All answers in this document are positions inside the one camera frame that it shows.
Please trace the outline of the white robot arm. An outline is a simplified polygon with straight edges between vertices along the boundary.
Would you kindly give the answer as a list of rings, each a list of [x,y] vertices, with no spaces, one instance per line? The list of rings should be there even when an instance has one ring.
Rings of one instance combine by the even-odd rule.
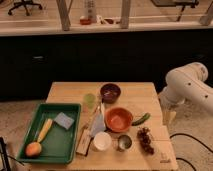
[[[205,84],[207,67],[193,62],[170,70],[165,77],[166,86],[158,94],[163,113],[163,124],[169,125],[176,116],[174,108],[190,100],[213,114],[213,88]]]

